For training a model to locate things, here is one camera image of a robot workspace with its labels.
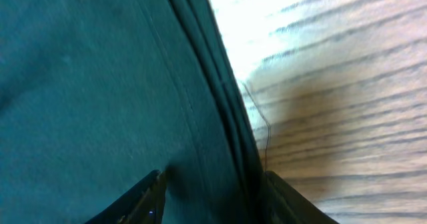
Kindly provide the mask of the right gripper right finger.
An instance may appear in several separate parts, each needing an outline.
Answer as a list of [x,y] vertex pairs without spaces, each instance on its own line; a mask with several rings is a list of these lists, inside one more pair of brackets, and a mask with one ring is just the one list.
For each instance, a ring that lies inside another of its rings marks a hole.
[[266,176],[266,223],[338,224],[273,171]]

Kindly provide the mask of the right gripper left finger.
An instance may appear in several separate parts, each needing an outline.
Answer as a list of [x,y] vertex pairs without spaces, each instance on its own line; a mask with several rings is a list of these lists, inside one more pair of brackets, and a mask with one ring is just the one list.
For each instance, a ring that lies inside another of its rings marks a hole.
[[153,170],[86,224],[161,224],[166,173]]

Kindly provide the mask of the black t-shirt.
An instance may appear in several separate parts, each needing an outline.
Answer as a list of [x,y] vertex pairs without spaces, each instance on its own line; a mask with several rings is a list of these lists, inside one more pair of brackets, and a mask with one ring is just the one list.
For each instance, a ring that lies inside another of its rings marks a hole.
[[84,223],[154,169],[165,223],[261,223],[208,0],[1,0],[1,222]]

